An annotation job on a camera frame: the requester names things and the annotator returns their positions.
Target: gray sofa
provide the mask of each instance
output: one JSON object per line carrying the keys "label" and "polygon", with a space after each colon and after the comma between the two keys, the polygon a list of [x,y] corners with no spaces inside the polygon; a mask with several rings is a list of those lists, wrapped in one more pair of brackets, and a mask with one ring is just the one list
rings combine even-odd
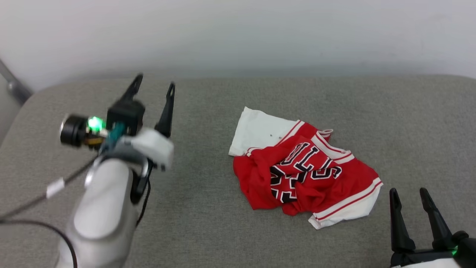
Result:
{"label": "gray sofa", "polygon": [[[42,193],[93,156],[59,142],[65,114],[106,117],[130,79],[78,82],[34,95],[0,149],[0,213]],[[396,187],[408,232],[430,248],[419,197],[426,187],[453,232],[476,236],[476,81],[455,76],[176,80],[173,170],[152,193],[126,267],[388,267],[388,191]],[[138,98],[153,126],[169,80],[145,76]],[[373,167],[384,186],[369,216],[315,230],[310,214],[253,211],[227,155],[244,106],[335,130],[330,143]],[[64,228],[83,191],[77,180],[23,213]],[[0,267],[51,267],[58,237],[0,226]]]}

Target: white wall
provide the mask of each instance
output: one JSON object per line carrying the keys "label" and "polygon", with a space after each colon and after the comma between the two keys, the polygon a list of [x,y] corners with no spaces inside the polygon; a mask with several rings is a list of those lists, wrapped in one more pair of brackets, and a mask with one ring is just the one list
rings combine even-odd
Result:
{"label": "white wall", "polygon": [[7,80],[0,75],[0,145],[19,110],[20,105],[7,91]]}
{"label": "white wall", "polygon": [[474,0],[0,0],[0,58],[41,90],[173,76],[476,77]]}

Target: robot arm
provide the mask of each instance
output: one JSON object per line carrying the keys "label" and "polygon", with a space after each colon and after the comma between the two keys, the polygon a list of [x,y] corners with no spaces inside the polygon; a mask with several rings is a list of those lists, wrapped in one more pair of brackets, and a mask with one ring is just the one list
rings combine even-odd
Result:
{"label": "robot arm", "polygon": [[[172,165],[171,132],[175,85],[170,85],[167,102],[155,129],[142,127],[145,108],[133,100],[142,75],[108,110],[104,124],[97,117],[72,115],[61,126],[61,142],[99,151],[85,180],[86,191],[75,205],[66,226],[81,268],[122,267],[138,224],[137,205],[149,183],[153,168]],[[140,173],[127,163],[141,166]],[[65,241],[59,243],[57,268],[71,268],[73,258]]]}
{"label": "robot arm", "polygon": [[421,203],[428,214],[433,233],[432,249],[416,249],[401,214],[402,203],[397,190],[390,190],[390,231],[392,238],[391,267],[476,267],[476,239],[465,231],[451,234],[443,216],[425,188],[420,189]]}

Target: white sleeve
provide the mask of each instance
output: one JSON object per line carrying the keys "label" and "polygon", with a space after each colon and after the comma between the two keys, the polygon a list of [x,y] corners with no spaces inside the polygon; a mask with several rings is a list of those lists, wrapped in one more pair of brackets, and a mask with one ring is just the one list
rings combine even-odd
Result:
{"label": "white sleeve", "polygon": [[300,120],[292,121],[245,107],[231,143],[231,156],[244,155],[249,148],[275,146]]}

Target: metal bar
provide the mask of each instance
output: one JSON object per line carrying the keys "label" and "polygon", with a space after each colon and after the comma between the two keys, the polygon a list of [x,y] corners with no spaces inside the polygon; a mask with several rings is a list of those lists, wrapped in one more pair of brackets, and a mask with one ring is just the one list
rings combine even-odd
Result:
{"label": "metal bar", "polygon": [[7,80],[6,90],[10,92],[20,105],[24,105],[27,99],[31,97],[31,91],[18,81],[1,60],[0,74]]}

